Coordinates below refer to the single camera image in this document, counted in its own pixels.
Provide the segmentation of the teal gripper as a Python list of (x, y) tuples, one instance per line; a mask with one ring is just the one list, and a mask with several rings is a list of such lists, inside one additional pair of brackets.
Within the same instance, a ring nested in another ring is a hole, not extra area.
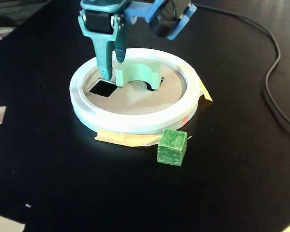
[(93, 42), (98, 69), (104, 80), (112, 78), (112, 51), (119, 63), (123, 63), (126, 55), (126, 35), (128, 26), (118, 26), (116, 40), (113, 32), (115, 15), (119, 15), (124, 22), (123, 12), (132, 3), (131, 0), (82, 0), (80, 6), (84, 13), (82, 20), (89, 30), (87, 37)]

